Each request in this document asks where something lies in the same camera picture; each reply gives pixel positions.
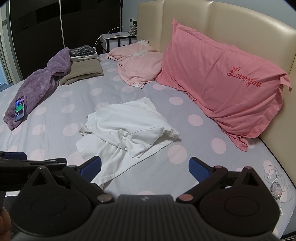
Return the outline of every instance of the black wardrobe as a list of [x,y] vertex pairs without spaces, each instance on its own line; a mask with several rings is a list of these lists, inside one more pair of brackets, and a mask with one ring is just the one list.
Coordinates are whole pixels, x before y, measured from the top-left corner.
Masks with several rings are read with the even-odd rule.
[[[63,45],[94,46],[101,34],[119,27],[119,0],[10,0],[10,24],[23,78],[46,67]],[[97,53],[103,53],[100,42]]]

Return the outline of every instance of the beige leather headboard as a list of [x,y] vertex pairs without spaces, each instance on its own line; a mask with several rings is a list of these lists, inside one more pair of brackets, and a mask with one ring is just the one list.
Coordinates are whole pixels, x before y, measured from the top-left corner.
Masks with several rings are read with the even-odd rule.
[[262,13],[220,2],[159,0],[139,4],[137,39],[164,52],[172,18],[209,36],[268,59],[290,74],[284,105],[260,136],[296,184],[296,30]]

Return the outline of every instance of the human hand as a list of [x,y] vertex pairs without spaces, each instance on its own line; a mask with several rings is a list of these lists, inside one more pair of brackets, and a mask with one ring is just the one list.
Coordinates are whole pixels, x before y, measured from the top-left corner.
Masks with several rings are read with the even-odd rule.
[[11,240],[11,219],[5,207],[0,211],[0,241]]

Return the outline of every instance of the white nightstand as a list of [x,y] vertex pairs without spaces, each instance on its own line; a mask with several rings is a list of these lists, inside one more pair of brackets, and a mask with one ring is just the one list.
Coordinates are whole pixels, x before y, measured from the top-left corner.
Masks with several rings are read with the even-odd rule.
[[122,47],[135,42],[137,42],[137,36],[130,35],[128,32],[101,35],[101,45],[104,53],[109,53],[110,50],[116,47]]

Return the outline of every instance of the purple fuzzy blanket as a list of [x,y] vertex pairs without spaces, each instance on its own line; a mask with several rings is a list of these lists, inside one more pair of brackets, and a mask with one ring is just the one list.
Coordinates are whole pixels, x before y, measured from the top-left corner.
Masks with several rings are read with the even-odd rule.
[[[48,61],[46,68],[35,71],[24,80],[3,118],[10,130],[17,128],[40,101],[56,90],[61,76],[66,75],[70,67],[70,49],[64,48]],[[23,96],[25,97],[25,116],[15,121],[15,101]]]

